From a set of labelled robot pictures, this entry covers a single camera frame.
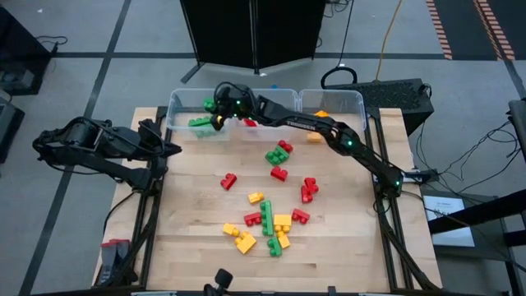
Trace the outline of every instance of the lego brick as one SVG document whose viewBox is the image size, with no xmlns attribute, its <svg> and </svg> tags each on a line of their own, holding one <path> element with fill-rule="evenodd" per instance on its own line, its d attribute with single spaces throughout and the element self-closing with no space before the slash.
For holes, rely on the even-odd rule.
<svg viewBox="0 0 526 296">
<path fill-rule="evenodd" d="M 290 226 L 293 224 L 291 215 L 274 215 L 274 225 Z"/>
<path fill-rule="evenodd" d="M 254 247 L 254 245 L 256 244 L 256 239 L 247 231 L 243 231 L 239 238 L 236 238 L 235 243 L 239 251 L 245 254 L 246 252 L 248 252 L 248 250 Z"/>
<path fill-rule="evenodd" d="M 311 194 L 318 193 L 318 190 L 320 188 L 318 187 L 318 185 L 316 185 L 315 178 L 305 178 L 303 182 L 305 183 L 305 186 L 307 186 L 307 189 Z"/>
<path fill-rule="evenodd" d="M 281 256 L 281 246 L 279 245 L 279 240 L 276 237 L 273 237 L 269 240 L 267 243 L 270 248 L 270 255 L 272 257 L 279 257 Z"/>
<path fill-rule="evenodd" d="M 272 228 L 272 205 L 270 201 L 263 201 L 260 204 L 261 208 L 261 225 L 263 226 L 263 235 L 273 235 Z"/>
<path fill-rule="evenodd" d="M 205 110 L 208 112 L 214 112 L 215 110 L 215 103 L 213 98 L 206 98 L 203 101 L 203 105 L 205 106 Z"/>
<path fill-rule="evenodd" d="M 257 124 L 255 121 L 244 118 L 243 121 L 248 127 L 255 127 Z"/>
<path fill-rule="evenodd" d="M 210 117 L 190 119 L 188 122 L 189 127 L 202 127 L 205 125 L 210 125 Z"/>
<path fill-rule="evenodd" d="M 243 217 L 245 219 L 245 224 L 247 226 L 253 226 L 254 224 L 261 224 L 261 213 L 257 212 L 250 215 L 245 215 Z"/>
<path fill-rule="evenodd" d="M 253 205 L 257 202 L 263 201 L 265 196 L 263 192 L 254 192 L 248 195 L 248 201 Z"/>
<path fill-rule="evenodd" d="M 221 180 L 221 186 L 223 186 L 224 189 L 229 190 L 237 179 L 238 177 L 236 177 L 235 174 L 227 173 L 226 175 L 224 175 L 224 179 Z"/>
<path fill-rule="evenodd" d="M 307 186 L 302 185 L 302 203 L 309 203 L 312 201 L 312 194 L 309 192 Z"/>
<path fill-rule="evenodd" d="M 329 114 L 323 110 L 320 110 L 316 113 L 314 113 L 314 116 L 317 116 L 317 117 L 329 117 Z"/>
<path fill-rule="evenodd" d="M 294 209 L 292 218 L 294 221 L 299 221 L 299 223 L 305 224 L 311 216 L 302 210 Z"/>
<path fill-rule="evenodd" d="M 281 140 L 278 142 L 278 146 L 283 148 L 283 150 L 287 151 L 287 153 L 290 153 L 293 151 L 294 147 L 287 143 L 285 140 Z"/>
<path fill-rule="evenodd" d="M 239 235 L 239 230 L 236 228 L 236 226 L 228 223 L 223 225 L 223 232 L 236 237 Z"/>
<path fill-rule="evenodd" d="M 317 132 L 309 132 L 307 134 L 307 142 L 309 143 L 321 143 L 323 137 Z"/>
<path fill-rule="evenodd" d="M 281 169 L 279 166 L 275 166 L 270 171 L 270 176 L 277 178 L 278 180 L 285 181 L 287 178 L 288 172 L 286 169 Z"/>
<path fill-rule="evenodd" d="M 276 235 L 278 236 L 279 245 L 282 249 L 290 247 L 288 237 L 283 231 L 279 231 Z"/>
<path fill-rule="evenodd" d="M 288 160 L 288 153 L 280 146 L 276 146 L 273 151 L 267 152 L 265 158 L 272 164 L 282 164 L 285 160 Z"/>
</svg>

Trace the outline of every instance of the red lego brick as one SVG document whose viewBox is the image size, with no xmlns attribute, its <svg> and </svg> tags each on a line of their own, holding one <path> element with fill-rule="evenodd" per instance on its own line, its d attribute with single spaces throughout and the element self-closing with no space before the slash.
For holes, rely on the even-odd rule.
<svg viewBox="0 0 526 296">
<path fill-rule="evenodd" d="M 307 186 L 302 185 L 302 203 L 309 203 L 312 201 L 312 194 L 309 192 Z"/>
<path fill-rule="evenodd" d="M 305 186 L 307 186 L 307 189 L 311 194 L 317 193 L 320 189 L 318 185 L 316 185 L 316 179 L 315 178 L 305 178 L 304 180 Z"/>
<path fill-rule="evenodd" d="M 229 190 L 231 186 L 236 182 L 238 177 L 236 177 L 233 173 L 227 173 L 224 176 L 224 179 L 221 180 L 221 186 L 223 186 L 224 189 Z"/>
<path fill-rule="evenodd" d="M 256 122 L 253 121 L 253 120 L 250 120 L 250 119 L 246 119 L 246 118 L 244 118 L 243 121 L 245 122 L 245 124 L 246 124 L 248 127 L 255 127 L 255 126 L 256 126 Z"/>
<path fill-rule="evenodd" d="M 247 226 L 253 226 L 254 224 L 261 224 L 261 213 L 257 212 L 254 214 L 246 215 L 243 217 Z"/>
<path fill-rule="evenodd" d="M 281 169 L 279 166 L 275 166 L 270 171 L 270 176 L 277 178 L 278 180 L 285 181 L 287 178 L 288 172 L 286 169 Z"/>
<path fill-rule="evenodd" d="M 281 140 L 278 142 L 278 145 L 283 148 L 283 150 L 287 151 L 287 153 L 290 153 L 294 150 L 293 146 L 287 143 L 284 140 Z"/>
<path fill-rule="evenodd" d="M 305 224 L 311 216 L 307 214 L 306 212 L 298 209 L 293 210 L 293 220 L 299 221 L 301 224 Z"/>
</svg>

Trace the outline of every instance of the yellow lego brick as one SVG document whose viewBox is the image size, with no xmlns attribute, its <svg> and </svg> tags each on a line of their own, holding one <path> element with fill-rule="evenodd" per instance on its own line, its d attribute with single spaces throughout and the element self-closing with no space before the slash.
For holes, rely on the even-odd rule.
<svg viewBox="0 0 526 296">
<path fill-rule="evenodd" d="M 226 233 L 226 234 L 230 234 L 232 236 L 238 236 L 239 235 L 239 230 L 236 228 L 236 226 L 234 226 L 232 224 L 228 224 L 228 223 L 225 223 L 223 225 L 223 232 Z"/>
<path fill-rule="evenodd" d="M 317 132 L 309 132 L 307 134 L 307 142 L 320 143 L 321 139 L 322 139 L 321 135 Z"/>
<path fill-rule="evenodd" d="M 265 196 L 263 195 L 263 192 L 254 192 L 248 195 L 248 201 L 251 204 L 255 204 L 257 202 L 263 201 L 265 199 Z"/>
<path fill-rule="evenodd" d="M 235 243 L 239 251 L 244 254 L 256 244 L 256 239 L 250 233 L 244 231 L 239 238 L 236 238 Z"/>
<path fill-rule="evenodd" d="M 314 116 L 317 116 L 317 117 L 329 117 L 329 114 L 323 110 L 320 110 L 316 113 L 314 113 Z"/>
<path fill-rule="evenodd" d="M 277 233 L 277 236 L 278 236 L 279 245 L 281 245 L 282 249 L 290 246 L 290 242 L 288 240 L 288 237 L 287 237 L 287 235 L 285 235 L 285 233 L 283 231 L 279 231 Z"/>
<path fill-rule="evenodd" d="M 293 224 L 291 215 L 274 215 L 274 225 L 290 226 Z"/>
</svg>

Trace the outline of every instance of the wooden tabletop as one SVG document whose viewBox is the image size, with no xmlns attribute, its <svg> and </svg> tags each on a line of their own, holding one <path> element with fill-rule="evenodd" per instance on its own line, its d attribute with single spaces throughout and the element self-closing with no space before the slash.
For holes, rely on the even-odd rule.
<svg viewBox="0 0 526 296">
<path fill-rule="evenodd" d="M 155 108 L 136 109 L 131 127 L 137 129 L 140 120 L 154 118 L 155 112 Z M 181 114 L 178 120 L 184 125 L 195 117 Z M 359 118 L 333 117 L 359 130 Z M 413 160 L 401 111 L 382 109 L 381 122 L 390 161 L 401 169 L 411 169 Z M 172 141 L 182 147 L 182 153 L 168 159 L 147 289 L 202 290 L 204 284 L 214 284 L 215 273 L 224 268 L 234 276 L 232 291 L 326 292 L 327 286 L 334 285 L 339 292 L 389 292 L 381 232 L 372 209 L 371 174 L 324 142 L 306 143 L 304 131 L 289 130 L 294 151 L 281 165 L 288 170 L 284 183 L 270 176 L 272 167 L 264 157 L 276 141 L 244 141 L 236 129 L 228 135 L 230 141 L 197 141 L 184 132 L 173 134 Z M 363 132 L 358 134 L 364 141 Z M 226 173 L 238 176 L 229 191 L 219 185 Z M 316 178 L 320 191 L 311 204 L 303 205 L 300 187 L 305 177 Z M 130 190 L 126 184 L 118 184 L 112 206 Z M 404 184 L 404 190 L 420 193 L 414 184 Z M 244 215 L 259 210 L 247 200 L 252 192 L 265 193 L 274 214 L 291 214 L 298 208 L 311 215 L 307 224 L 293 224 L 288 234 L 291 247 L 284 249 L 281 257 L 270 256 L 269 238 L 262 235 L 260 225 L 248 228 L 244 224 Z M 113 213 L 104 242 L 132 237 L 138 202 L 137 196 Z M 422 202 L 402 195 L 398 203 L 409 253 L 428 278 L 441 286 Z M 222 232 L 224 223 L 249 231 L 257 240 L 255 247 L 242 255 L 233 237 Z M 394 249 L 393 258 L 403 287 Z M 142 253 L 136 272 L 141 265 Z"/>
</svg>

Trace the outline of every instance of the clear plastic container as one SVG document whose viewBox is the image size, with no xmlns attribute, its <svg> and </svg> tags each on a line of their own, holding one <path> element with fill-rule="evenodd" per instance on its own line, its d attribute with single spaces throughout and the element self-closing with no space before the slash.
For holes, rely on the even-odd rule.
<svg viewBox="0 0 526 296">
<path fill-rule="evenodd" d="M 214 97 L 215 89 L 176 89 L 170 96 L 168 105 L 167 126 L 178 137 L 186 141 L 229 141 L 236 135 L 242 141 L 278 141 L 288 140 L 292 129 L 290 127 L 248 127 L 244 121 L 236 118 L 227 120 L 221 132 L 213 127 L 189 127 L 191 119 L 209 117 L 203 101 Z M 286 89 L 252 89 L 255 96 L 263 95 L 285 108 L 301 111 L 298 93 Z"/>
<path fill-rule="evenodd" d="M 355 131 L 365 131 L 363 97 L 355 90 L 302 90 L 298 103 L 303 113 L 323 110 L 334 120 L 347 123 Z"/>
</svg>

